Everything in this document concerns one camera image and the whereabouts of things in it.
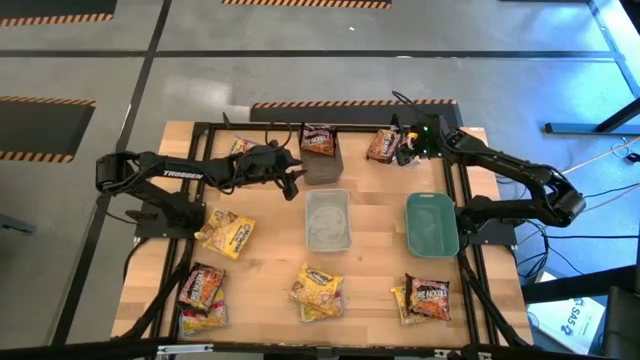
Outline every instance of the ramen package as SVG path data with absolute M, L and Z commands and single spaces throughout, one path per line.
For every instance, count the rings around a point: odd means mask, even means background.
M 213 214 L 195 237 L 204 247 L 236 260 L 254 226 L 255 221 L 247 217 L 229 210 L 213 209 Z
M 440 320 L 451 320 L 449 315 L 449 282 L 407 278 L 405 302 L 407 309 Z
M 233 143 L 231 144 L 231 151 L 229 151 L 229 155 L 237 154 L 239 152 L 246 152 L 256 145 L 258 144 L 251 140 L 246 140 L 241 137 L 235 136 L 233 139 Z
M 367 159 L 390 164 L 401 137 L 400 134 L 392 130 L 378 130 L 376 137 L 369 145 L 369 150 L 367 150 Z
M 333 302 L 341 283 L 342 276 L 329 275 L 304 264 L 291 288 L 289 299 L 327 315 L 337 316 L 340 311 Z
M 428 317 L 422 314 L 414 314 L 407 310 L 404 286 L 392 287 L 391 292 L 393 293 L 393 296 L 396 298 L 396 302 L 398 303 L 398 310 L 400 311 L 400 323 L 402 325 L 406 326 L 406 325 L 419 324 L 429 320 Z
M 222 285 L 224 270 L 195 263 L 178 295 L 178 306 L 185 311 L 206 315 Z
M 180 314 L 180 332 L 183 336 L 192 335 L 200 331 L 226 326 L 227 321 L 224 293 L 219 290 L 207 315 L 200 315 L 190 311 L 183 311 Z
M 336 153 L 336 135 L 335 127 L 303 124 L 300 148 L 318 154 L 334 156 Z
M 344 309 L 344 299 L 342 297 L 342 284 L 338 286 L 338 291 L 336 291 L 333 296 L 333 303 L 331 304 L 331 312 L 335 315 L 329 315 L 320 310 L 316 310 L 311 306 L 300 305 L 300 319 L 302 322 L 313 322 L 317 320 L 339 317 L 342 316 Z

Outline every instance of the gray floor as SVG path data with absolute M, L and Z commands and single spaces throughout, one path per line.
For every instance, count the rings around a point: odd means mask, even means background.
M 173 3 L 160 43 L 163 50 L 607 50 L 582 4 L 400 0 L 392 10 L 374 11 L 233 7 L 215 0 Z M 607 24 L 613 23 L 612 33 L 617 42 L 620 38 L 630 68 L 640 68 L 640 57 L 633 53 L 638 36 L 625 30 L 629 24 L 620 20 L 619 4 L 598 3 Z M 160 5 L 159 0 L 121 0 L 113 23 L 0 29 L 0 50 L 146 49 Z M 1 348 L 41 345 L 49 339 L 97 195 L 94 161 L 113 149 L 141 62 L 0 59 L 2 94 L 98 101 L 72 163 L 0 162 L 5 189 L 0 192 L 1 212 L 38 226 L 33 237 L 0 232 L 0 286 L 5 289 L 0 297 Z M 621 140 L 548 136 L 540 131 L 544 123 L 596 123 L 633 99 L 617 65 L 606 60 L 157 59 L 129 149 L 155 150 L 168 120 L 220 121 L 221 111 L 227 111 L 233 121 L 247 121 L 248 107 L 258 101 L 390 99 L 391 89 L 416 98 L 457 99 L 465 125 L 485 127 L 493 147 L 560 169 Z M 570 174 L 587 194 L 638 178 L 637 165 L 613 155 Z M 511 198 L 521 188 L 507 185 L 501 190 Z M 549 233 L 637 234 L 639 199 L 640 193 L 630 193 L 584 214 L 568 229 Z M 118 197 L 110 210 L 122 213 L 135 206 L 135 201 Z M 531 231 L 519 228 L 520 239 Z M 105 223 L 71 342 L 108 338 L 132 236 L 131 226 Z M 583 272 L 635 260 L 636 244 L 630 240 L 555 240 L 552 245 Z M 532 239 L 517 255 L 522 259 L 539 250 L 539 240 Z M 574 274 L 553 255 L 547 266 Z

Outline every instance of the wooden table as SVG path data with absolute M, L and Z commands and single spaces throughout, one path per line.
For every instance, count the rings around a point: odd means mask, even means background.
M 186 157 L 192 122 L 169 122 L 159 152 Z M 480 128 L 465 128 L 486 140 Z M 242 137 L 264 141 L 262 131 L 241 131 Z M 270 132 L 282 142 L 285 132 Z M 207 331 L 185 340 L 319 345 L 341 347 L 454 347 L 468 344 L 460 273 L 456 258 L 422 259 L 407 248 L 404 207 L 412 192 L 446 192 L 441 160 L 425 160 L 416 167 L 384 165 L 365 160 L 371 133 L 340 133 L 344 172 L 336 184 L 308 186 L 300 179 L 300 194 L 285 201 L 275 184 L 236 189 L 231 196 L 207 188 L 207 214 L 215 207 L 248 216 L 256 227 L 239 260 L 233 261 L 196 243 L 193 260 L 224 268 L 223 284 L 230 326 Z M 213 157 L 229 152 L 233 134 L 216 131 Z M 287 146 L 298 156 L 294 139 Z M 457 171 L 456 194 L 462 190 Z M 498 199 L 494 175 L 469 168 L 471 189 Z M 178 191 L 180 181 L 154 179 L 169 191 Z M 343 253 L 316 254 L 305 245 L 305 192 L 340 187 L 349 191 L 352 247 Z M 112 334 L 128 330 L 156 295 L 167 251 L 167 240 L 152 239 L 132 258 L 124 284 Z M 483 248 L 492 299 L 520 336 L 531 342 L 529 323 L 520 292 L 513 256 L 502 246 Z M 343 275 L 346 310 L 342 318 L 302 324 L 298 305 L 287 294 L 302 264 Z M 450 322 L 428 321 L 402 327 L 390 288 L 403 284 L 404 273 L 450 281 Z M 174 296 L 165 309 L 161 335 L 168 333 Z M 488 343 L 482 306 L 475 299 L 482 342 Z

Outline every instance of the clear plastic bin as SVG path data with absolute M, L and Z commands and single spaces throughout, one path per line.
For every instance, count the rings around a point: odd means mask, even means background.
M 343 189 L 310 190 L 306 194 L 307 248 L 314 252 L 351 247 L 349 193 Z

